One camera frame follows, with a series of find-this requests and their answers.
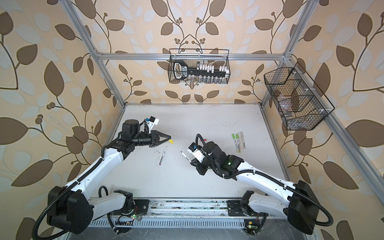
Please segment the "thin pen red end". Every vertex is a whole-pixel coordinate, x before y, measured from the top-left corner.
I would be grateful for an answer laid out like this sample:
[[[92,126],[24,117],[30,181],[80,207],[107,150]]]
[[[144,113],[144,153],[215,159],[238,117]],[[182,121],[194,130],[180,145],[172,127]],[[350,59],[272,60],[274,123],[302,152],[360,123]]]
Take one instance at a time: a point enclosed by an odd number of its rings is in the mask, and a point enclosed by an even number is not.
[[[162,153],[162,156],[161,156],[160,161],[159,161],[159,166],[162,165],[162,162],[163,162],[163,160],[165,158],[165,154],[166,154],[167,148],[168,148],[168,146],[165,147],[165,149],[164,149],[164,151]]]

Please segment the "white marker pink tip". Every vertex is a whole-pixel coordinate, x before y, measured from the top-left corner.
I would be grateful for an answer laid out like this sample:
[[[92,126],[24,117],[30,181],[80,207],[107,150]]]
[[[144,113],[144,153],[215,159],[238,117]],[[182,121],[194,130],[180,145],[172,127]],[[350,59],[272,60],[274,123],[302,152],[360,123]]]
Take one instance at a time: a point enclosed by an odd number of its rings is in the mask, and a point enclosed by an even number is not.
[[[242,140],[242,147],[243,147],[243,149],[246,149],[245,138],[244,138],[244,133],[243,132],[241,132],[241,140]]]

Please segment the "white marker orange tip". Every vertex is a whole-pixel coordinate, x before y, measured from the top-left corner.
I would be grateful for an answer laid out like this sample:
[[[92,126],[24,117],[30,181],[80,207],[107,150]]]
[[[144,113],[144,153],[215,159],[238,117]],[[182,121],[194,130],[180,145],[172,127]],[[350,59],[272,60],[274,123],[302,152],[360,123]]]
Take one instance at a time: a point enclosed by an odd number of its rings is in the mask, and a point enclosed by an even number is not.
[[[238,139],[239,139],[239,147],[240,147],[240,150],[243,150],[243,149],[244,149],[244,145],[243,145],[243,139],[242,139],[242,134],[241,134],[241,132],[238,132]]]

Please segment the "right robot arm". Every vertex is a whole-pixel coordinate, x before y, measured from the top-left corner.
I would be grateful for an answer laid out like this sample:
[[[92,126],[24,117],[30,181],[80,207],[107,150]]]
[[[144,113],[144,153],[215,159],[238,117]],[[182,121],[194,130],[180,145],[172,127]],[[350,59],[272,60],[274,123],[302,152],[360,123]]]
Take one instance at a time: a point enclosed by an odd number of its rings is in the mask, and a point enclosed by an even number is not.
[[[309,184],[273,177],[235,155],[227,155],[214,142],[202,146],[192,143],[188,152],[193,155],[190,164],[200,175],[211,169],[222,179],[246,183],[263,192],[246,191],[238,207],[242,215],[263,215],[286,219],[300,232],[312,235],[315,226],[330,227],[334,219],[315,196]]]

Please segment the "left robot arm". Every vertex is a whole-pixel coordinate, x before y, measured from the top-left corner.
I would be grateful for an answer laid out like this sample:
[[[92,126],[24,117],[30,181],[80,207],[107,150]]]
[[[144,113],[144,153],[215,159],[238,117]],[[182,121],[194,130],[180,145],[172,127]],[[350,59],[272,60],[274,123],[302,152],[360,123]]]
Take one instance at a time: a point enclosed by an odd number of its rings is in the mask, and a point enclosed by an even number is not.
[[[54,187],[49,192],[47,207],[32,229],[32,239],[43,239],[38,233],[43,219],[47,220],[48,225],[61,229],[61,232],[48,237],[53,240],[66,233],[80,234],[92,221],[127,207],[129,193],[126,191],[118,190],[102,198],[93,198],[92,194],[136,147],[154,148],[171,140],[170,135],[153,130],[158,121],[154,117],[142,123],[126,120],[118,137],[102,147],[100,157],[93,164],[64,187]]]

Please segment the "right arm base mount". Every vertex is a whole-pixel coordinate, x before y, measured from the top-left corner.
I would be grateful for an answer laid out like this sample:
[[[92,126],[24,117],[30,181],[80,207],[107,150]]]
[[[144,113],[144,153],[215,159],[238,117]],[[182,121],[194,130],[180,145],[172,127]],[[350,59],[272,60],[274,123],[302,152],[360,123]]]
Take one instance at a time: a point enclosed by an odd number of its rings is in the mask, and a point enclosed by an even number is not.
[[[268,216],[266,213],[257,213],[254,212],[250,207],[246,207],[245,204],[241,204],[239,200],[228,200],[227,201],[227,210],[230,217],[265,217]]]

